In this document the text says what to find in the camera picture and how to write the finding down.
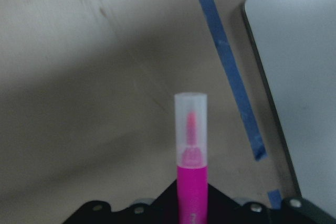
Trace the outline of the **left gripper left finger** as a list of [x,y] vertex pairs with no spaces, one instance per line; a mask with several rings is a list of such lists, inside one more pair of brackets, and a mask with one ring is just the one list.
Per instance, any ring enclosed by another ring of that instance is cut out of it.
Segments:
[[148,223],[179,222],[176,180],[150,204],[150,210]]

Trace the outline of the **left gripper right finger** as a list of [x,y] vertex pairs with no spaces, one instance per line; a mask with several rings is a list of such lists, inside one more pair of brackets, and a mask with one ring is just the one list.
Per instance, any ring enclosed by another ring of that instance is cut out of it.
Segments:
[[207,223],[241,223],[241,205],[208,184]]

